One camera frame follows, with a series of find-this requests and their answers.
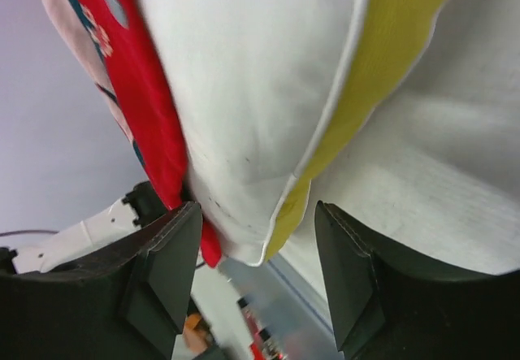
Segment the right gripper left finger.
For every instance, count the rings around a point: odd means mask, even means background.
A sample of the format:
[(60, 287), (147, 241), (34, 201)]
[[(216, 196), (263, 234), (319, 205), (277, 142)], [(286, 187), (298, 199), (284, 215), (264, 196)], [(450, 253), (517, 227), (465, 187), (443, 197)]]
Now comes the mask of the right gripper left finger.
[(188, 202), (48, 273), (16, 274), (2, 249), (2, 358), (171, 358), (201, 234), (201, 208)]

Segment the cream pillow yellow edge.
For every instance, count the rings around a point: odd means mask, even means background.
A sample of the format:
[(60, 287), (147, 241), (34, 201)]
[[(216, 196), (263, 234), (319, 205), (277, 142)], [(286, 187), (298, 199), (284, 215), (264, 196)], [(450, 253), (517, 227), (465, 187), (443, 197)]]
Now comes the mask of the cream pillow yellow edge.
[(252, 267), (310, 184), (409, 74), (447, 0), (138, 0), (174, 97), (188, 183)]

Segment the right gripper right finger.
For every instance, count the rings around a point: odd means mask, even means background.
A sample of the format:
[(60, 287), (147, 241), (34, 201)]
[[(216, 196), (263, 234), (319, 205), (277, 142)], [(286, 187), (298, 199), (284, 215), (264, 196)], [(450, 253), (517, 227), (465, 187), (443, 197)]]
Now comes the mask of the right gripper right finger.
[(516, 359), (519, 274), (441, 262), (319, 202), (314, 229), (347, 359)]

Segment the red pink printed pillowcase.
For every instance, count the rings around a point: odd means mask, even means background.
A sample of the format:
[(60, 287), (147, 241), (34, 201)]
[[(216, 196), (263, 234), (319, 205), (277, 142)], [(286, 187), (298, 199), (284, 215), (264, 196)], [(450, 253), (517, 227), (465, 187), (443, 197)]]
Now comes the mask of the red pink printed pillowcase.
[(50, 21), (102, 92), (168, 209), (194, 189), (192, 156), (140, 0), (41, 0)]

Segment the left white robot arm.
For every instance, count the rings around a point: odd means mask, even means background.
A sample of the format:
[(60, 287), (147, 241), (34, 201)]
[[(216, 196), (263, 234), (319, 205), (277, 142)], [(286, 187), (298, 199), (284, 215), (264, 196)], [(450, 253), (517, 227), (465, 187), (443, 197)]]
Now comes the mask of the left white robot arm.
[(141, 182), (94, 216), (35, 245), (9, 250), (7, 261), (17, 274), (47, 273), (141, 230), (166, 213), (151, 183)]

